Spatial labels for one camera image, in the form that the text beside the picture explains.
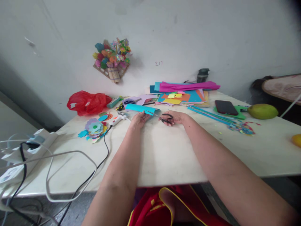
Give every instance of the floor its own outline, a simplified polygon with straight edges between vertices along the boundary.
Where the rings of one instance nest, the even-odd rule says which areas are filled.
[[[269,186],[271,186],[278,194],[280,194],[288,203],[290,203],[294,208],[298,211],[300,198],[301,198],[301,189],[289,180],[287,177],[278,177],[278,178],[265,178],[263,179]],[[228,221],[233,225],[239,225],[234,217],[230,214],[227,208],[224,206],[222,201],[217,196],[215,190],[211,186],[210,183],[204,183],[194,186],[201,186],[207,195],[210,195],[217,202],[219,207],[222,209],[224,214],[226,215]],[[62,226],[80,226],[86,212],[90,206],[90,203],[94,197],[95,193],[84,193],[82,194],[76,201],[74,201],[70,209],[65,216]],[[65,199],[70,198],[70,195],[58,195],[54,196],[55,198]],[[41,206],[43,206],[43,211],[51,216],[57,214],[65,203],[50,203],[44,196],[38,196],[35,198],[18,198],[14,200],[14,205],[17,207],[25,207],[28,210],[36,210],[39,208],[41,210]],[[55,218],[57,221],[62,217],[63,212],[59,213]],[[0,223],[2,223],[4,217],[4,212],[0,211]],[[15,213],[11,213],[7,216],[6,226],[17,225],[17,226],[30,226],[31,224],[24,221],[21,217],[17,216]],[[47,222],[44,224],[45,226],[55,226],[52,222]]]

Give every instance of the paper flower bouquet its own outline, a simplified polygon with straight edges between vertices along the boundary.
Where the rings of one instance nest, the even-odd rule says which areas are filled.
[[[118,83],[129,67],[128,56],[132,55],[129,41],[117,38],[117,42],[113,41],[111,44],[96,43],[95,48],[98,53],[93,53],[93,57],[96,59],[94,67],[112,82]]]

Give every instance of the power strip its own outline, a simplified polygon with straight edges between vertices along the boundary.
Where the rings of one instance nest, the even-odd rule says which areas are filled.
[[[51,146],[51,144],[55,141],[57,138],[57,134],[52,132],[49,133],[45,129],[38,130],[35,134],[35,137],[43,138],[44,142],[43,145],[47,148]],[[36,149],[29,149],[27,151],[24,151],[24,155],[26,160],[31,159],[37,159],[42,157],[45,152],[47,152],[46,148],[43,146],[39,146]],[[22,162],[21,154],[19,148],[13,149],[13,152],[10,154],[6,154],[2,157],[3,160],[13,162],[13,163],[20,163]],[[33,161],[30,163],[27,163],[27,175],[33,170],[33,168],[36,166],[38,161]],[[1,177],[0,177],[0,185],[3,184],[16,184],[22,181],[23,178],[23,165],[16,166],[13,168],[8,169]]]

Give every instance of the smartphone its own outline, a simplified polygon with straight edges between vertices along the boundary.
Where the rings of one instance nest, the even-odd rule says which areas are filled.
[[[238,115],[237,110],[230,101],[216,100],[215,106],[218,113],[234,116]]]

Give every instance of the scissors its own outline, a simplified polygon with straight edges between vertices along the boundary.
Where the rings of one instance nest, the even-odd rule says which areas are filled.
[[[137,99],[137,100],[126,99],[126,100],[124,101],[124,104],[136,104],[136,102],[137,102],[137,101],[140,101],[140,100],[142,100],[142,98]]]
[[[159,119],[161,119],[161,121],[162,121],[163,123],[164,123],[164,122],[167,122],[168,124],[172,124],[169,120],[173,119],[173,116],[170,115],[170,114],[162,114],[162,115],[168,115],[168,116],[170,117],[170,118],[168,118],[168,119],[163,119],[163,118],[161,118],[160,116],[156,115],[155,113],[152,113],[152,112],[149,112],[149,113],[151,113],[151,114],[153,114],[153,115],[159,117]]]

